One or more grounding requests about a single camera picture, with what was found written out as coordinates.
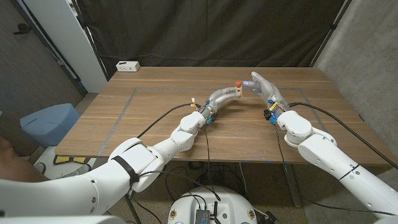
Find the black cable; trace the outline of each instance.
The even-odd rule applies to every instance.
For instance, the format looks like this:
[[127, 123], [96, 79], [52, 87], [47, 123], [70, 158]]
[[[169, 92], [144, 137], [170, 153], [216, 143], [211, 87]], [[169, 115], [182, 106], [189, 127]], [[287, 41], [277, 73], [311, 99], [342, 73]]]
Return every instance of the black cable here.
[[211, 179], [210, 179], [210, 148], [209, 148], [209, 139], [207, 138], [207, 131], [206, 131], [206, 127], [207, 127], [207, 123], [205, 124], [205, 136], [206, 136], [206, 143], [207, 143], [207, 167], [208, 167], [208, 178], [209, 178], [209, 182], [210, 182], [210, 186], [214, 191], [214, 187], [213, 184], [211, 183]]
[[314, 203], [315, 205], [321, 206], [321, 207], [325, 207], [325, 208], [331, 208], [331, 209], [337, 209], [337, 210], [347, 210], [347, 211], [354, 211], [354, 212], [371, 212], [371, 213], [380, 213], [383, 215], [396, 215], [396, 214], [392, 214], [392, 213], [388, 213], [388, 212], [380, 212], [380, 211], [373, 211], [373, 210], [362, 210], [362, 209], [355, 209], [355, 208], [339, 208], [339, 207], [332, 207], [332, 206], [327, 206], [327, 205], [322, 205], [316, 202], [311, 201], [310, 199], [304, 197], [303, 195], [300, 195], [302, 198], [304, 198], [305, 200]]
[[189, 177], [187, 177], [187, 176], [185, 176], [185, 175], [176, 174], [176, 173], [169, 172], [169, 171], [162, 171], [162, 170], [148, 171], [148, 172], [145, 172], [145, 173], [140, 174], [137, 178], [135, 178], [134, 180], [132, 180], [132, 182], [135, 182], [136, 180], [138, 180], [138, 179], [139, 179], [140, 177], [142, 177], [143, 175], [147, 175], [147, 174], [151, 174], [151, 173], [172, 174], [172, 175], [176, 175], [176, 176], [185, 178], [185, 179], [189, 180], [190, 182], [193, 182], [193, 183], [195, 183], [195, 184], [197, 184], [197, 185], [199, 185], [199, 186], [201, 186], [201, 187], [206, 188], [207, 190], [209, 190], [211, 193], [214, 194], [214, 196], [217, 198], [217, 200], [218, 200], [219, 202], [221, 201], [220, 196], [218, 196], [218, 194], [217, 194], [214, 190], [211, 190], [210, 188], [204, 186], [203, 184], [201, 184], [201, 183], [199, 183], [199, 182], [197, 182], [197, 181], [195, 181], [195, 180], [193, 180], [193, 179], [191, 179], [191, 178], [189, 178]]
[[[282, 156], [283, 166], [285, 168], [286, 173], [288, 173], [287, 172], [287, 168], [286, 168], [286, 164], [285, 164], [284, 155], [282, 153], [282, 149], [280, 148], [280, 140], [279, 140], [279, 135], [278, 135], [278, 129], [277, 129], [276, 125], [274, 125], [274, 127], [275, 127], [275, 131], [276, 131], [276, 136], [277, 136], [277, 139], [278, 139], [279, 152], [280, 152], [280, 155]], [[325, 208], [331, 208], [331, 209], [337, 209], [337, 210], [355, 211], [355, 212], [370, 212], [370, 213], [380, 213], [380, 214], [385, 214], [385, 215], [395, 215], [395, 214], [391, 214], [391, 213], [388, 213], [388, 212], [380, 212], [380, 211], [374, 211], [374, 210], [362, 210], [362, 209], [355, 209], [355, 208], [340, 208], [340, 207], [322, 205], [320, 203], [316, 203], [316, 202], [313, 202], [313, 201], [307, 199], [300, 192], [298, 192], [298, 194], [300, 195], [300, 197], [304, 198], [305, 200], [307, 200], [307, 201], [309, 201], [311, 203], [314, 203], [315, 205], [318, 205], [318, 206], [321, 206], [321, 207], [325, 207]]]
[[153, 122], [147, 129], [145, 129], [140, 135], [138, 135], [137, 136], [137, 138], [141, 138], [148, 130], [150, 130], [150, 128], [151, 127], [153, 127], [153, 125], [155, 125], [156, 123], [158, 123], [162, 118], [164, 118], [166, 115], [168, 115], [171, 111], [173, 111], [173, 110], [175, 110], [175, 109], [177, 109], [177, 108], [181, 108], [181, 107], [183, 107], [183, 106], [190, 106], [191, 105], [191, 103], [185, 103], [185, 104], [182, 104], [182, 105], [179, 105], [179, 106], [176, 106], [176, 107], [174, 107], [174, 108], [172, 108], [171, 110], [169, 110], [168, 112], [166, 112], [165, 114], [163, 114], [161, 117], [159, 117], [155, 122]]
[[[216, 172], [219, 173], [219, 171], [217, 171], [216, 169], [213, 169], [214, 167], [219, 167], [219, 164], [212, 164], [210, 165], [210, 171], [206, 170], [204, 172], [201, 173], [201, 175], [197, 178], [197, 182], [204, 184], [203, 181], [207, 180], [208, 181], [208, 172]], [[239, 194], [243, 195], [244, 197], [247, 197], [245, 190], [244, 190], [244, 184], [242, 181], [242, 178], [240, 178], [240, 176], [237, 174], [237, 172], [233, 171], [232, 168], [230, 168], [230, 166], [225, 165], [224, 166], [224, 172], [222, 173], [230, 173], [232, 174], [233, 177], [235, 177], [236, 180], [236, 185], [238, 186], [237, 189], [233, 189], [234, 191], [238, 192]], [[225, 183], [224, 181], [222, 182], [216, 182], [217, 185], [221, 185], [221, 186], [225, 186], [228, 188], [232, 189], [232, 186], [230, 184]]]
[[144, 209], [145, 211], [149, 212], [151, 215], [153, 215], [157, 221], [159, 221], [160, 224], [162, 224], [162, 222], [160, 221], [160, 219], [155, 215], [155, 213], [151, 212], [148, 208], [142, 206], [135, 198], [131, 197], [131, 199], [136, 202], [138, 204], [138, 206], [140, 206], [142, 209]]
[[394, 162], [392, 162], [390, 159], [388, 159], [383, 153], [379, 152], [375, 147], [373, 147], [370, 143], [368, 143], [365, 139], [363, 139], [360, 135], [358, 135], [355, 131], [353, 131], [351, 128], [349, 128], [345, 123], [343, 123], [340, 119], [338, 119], [337, 117], [335, 117], [334, 115], [332, 115], [331, 113], [318, 108], [316, 106], [313, 106], [311, 104], [308, 103], [300, 103], [300, 102], [296, 102], [296, 103], [289, 103], [290, 107], [293, 106], [297, 106], [297, 105], [303, 105], [303, 106], [307, 106], [310, 108], [313, 108], [315, 110], [321, 111], [322, 113], [328, 115], [329, 117], [333, 118], [335, 121], [337, 121], [339, 124], [341, 124], [345, 129], [347, 129], [351, 134], [353, 134], [355, 137], [357, 137], [361, 142], [363, 142], [365, 145], [367, 145], [370, 149], [372, 149], [377, 155], [379, 155], [380, 157], [382, 157], [385, 161], [387, 161], [388, 163], [390, 163], [393, 167], [395, 167], [396, 169], [398, 169], [398, 165], [395, 164]]
[[202, 197], [202, 196], [200, 196], [200, 195], [193, 195], [193, 194], [190, 194], [190, 195], [183, 195], [183, 196], [181, 196], [180, 198], [185, 198], [185, 197], [200, 197], [204, 202], [205, 202], [205, 210], [207, 209], [207, 203], [206, 203], [206, 200]]
[[[182, 166], [176, 167], [176, 168], [170, 170], [170, 172], [173, 172], [174, 170], [176, 170], [176, 169], [178, 169], [178, 168], [184, 169], [184, 170], [185, 170], [185, 175], [188, 176], [188, 170], [187, 170], [187, 168], [182, 167]], [[172, 198], [173, 202], [175, 202], [175, 199], [174, 199], [173, 195], [171, 194], [171, 192], [170, 192], [170, 190], [169, 190], [169, 186], [167, 185], [167, 177], [168, 177], [168, 176], [169, 176], [169, 174], [167, 174], [167, 175], [166, 175], [166, 178], [165, 178], [166, 189], [167, 189], [167, 192], [169, 193], [170, 197]], [[191, 193], [191, 191], [190, 191], [191, 186], [189, 185], [188, 180], [186, 180], [186, 181], [187, 181], [187, 186], [188, 186], [188, 193], [189, 193], [190, 195], [192, 195], [192, 193]], [[195, 200], [198, 202], [199, 209], [201, 209], [199, 200], [198, 200], [196, 197], [194, 197], [194, 198], [195, 198]]]

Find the blue chair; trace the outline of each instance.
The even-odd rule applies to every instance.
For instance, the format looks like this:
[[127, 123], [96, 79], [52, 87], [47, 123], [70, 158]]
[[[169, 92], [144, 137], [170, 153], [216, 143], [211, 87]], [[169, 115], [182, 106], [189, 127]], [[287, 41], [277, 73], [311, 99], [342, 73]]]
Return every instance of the blue chair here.
[[57, 146], [80, 115], [70, 103], [42, 109], [20, 119], [22, 132], [40, 146]]

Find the person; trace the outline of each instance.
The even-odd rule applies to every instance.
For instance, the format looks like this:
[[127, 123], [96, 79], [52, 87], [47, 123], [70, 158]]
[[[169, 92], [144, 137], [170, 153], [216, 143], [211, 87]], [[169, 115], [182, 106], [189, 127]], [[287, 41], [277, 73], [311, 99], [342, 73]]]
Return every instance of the person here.
[[[77, 170], [63, 175], [60, 178], [84, 174], [91, 170], [88, 164], [84, 164]], [[38, 163], [35, 166], [19, 157], [11, 143], [0, 136], [0, 179], [19, 182], [43, 182], [50, 180], [44, 176], [45, 165]]]

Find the wooden table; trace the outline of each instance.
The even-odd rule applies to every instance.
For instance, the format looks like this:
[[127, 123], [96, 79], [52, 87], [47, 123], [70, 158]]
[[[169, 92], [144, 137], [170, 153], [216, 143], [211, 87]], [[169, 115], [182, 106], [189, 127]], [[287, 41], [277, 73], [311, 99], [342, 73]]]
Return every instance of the wooden table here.
[[[393, 161], [396, 158], [373, 130], [358, 116], [325, 74], [317, 68], [226, 68], [226, 67], [141, 67], [138, 72], [116, 72], [101, 93], [82, 114], [55, 153], [61, 156], [108, 157], [128, 138], [136, 137], [174, 106], [199, 104], [217, 89], [250, 80], [260, 73], [277, 86], [288, 103], [306, 102], [337, 116], [365, 140]], [[218, 119], [207, 127], [212, 161], [281, 163], [274, 127], [266, 121], [263, 100], [248, 89], [243, 98], [230, 100], [219, 110]], [[293, 108], [314, 127], [332, 134], [338, 147], [356, 162], [387, 164], [362, 142], [323, 113], [304, 106]], [[152, 146], [167, 139], [181, 118], [194, 108], [179, 108], [157, 123], [141, 139]], [[293, 164], [307, 163], [296, 149], [283, 140], [284, 158]], [[180, 161], [206, 161], [203, 130], [191, 150], [177, 154]]]

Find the white wall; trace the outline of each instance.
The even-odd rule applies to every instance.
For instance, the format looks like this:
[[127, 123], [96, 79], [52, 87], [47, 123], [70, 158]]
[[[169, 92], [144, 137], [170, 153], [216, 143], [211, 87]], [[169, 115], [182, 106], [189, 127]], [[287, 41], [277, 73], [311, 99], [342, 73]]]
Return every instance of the white wall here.
[[107, 83], [105, 74], [68, 3], [60, 0], [24, 2], [80, 77], [86, 90], [99, 93]]

